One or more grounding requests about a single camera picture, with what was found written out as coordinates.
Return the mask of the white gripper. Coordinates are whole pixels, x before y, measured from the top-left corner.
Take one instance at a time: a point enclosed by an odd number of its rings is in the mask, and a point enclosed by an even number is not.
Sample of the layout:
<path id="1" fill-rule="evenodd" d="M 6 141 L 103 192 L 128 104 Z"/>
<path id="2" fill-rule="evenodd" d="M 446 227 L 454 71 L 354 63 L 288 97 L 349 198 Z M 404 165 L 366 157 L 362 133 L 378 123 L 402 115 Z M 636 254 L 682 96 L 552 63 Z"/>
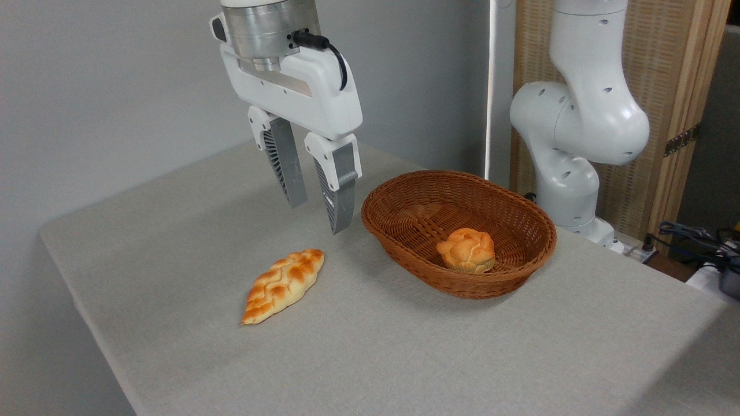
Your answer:
<path id="1" fill-rule="evenodd" d="M 325 42 L 325 49 L 301 47 L 284 57 L 279 71 L 260 71 L 237 56 L 223 14 L 210 25 L 233 89 L 252 105 L 248 119 L 254 139 L 289 206 L 308 200 L 291 122 L 310 131 L 305 145 L 314 158 L 331 232 L 343 231 L 352 223 L 355 181 L 362 177 L 357 139 L 351 133 L 363 116 L 349 64 Z"/>

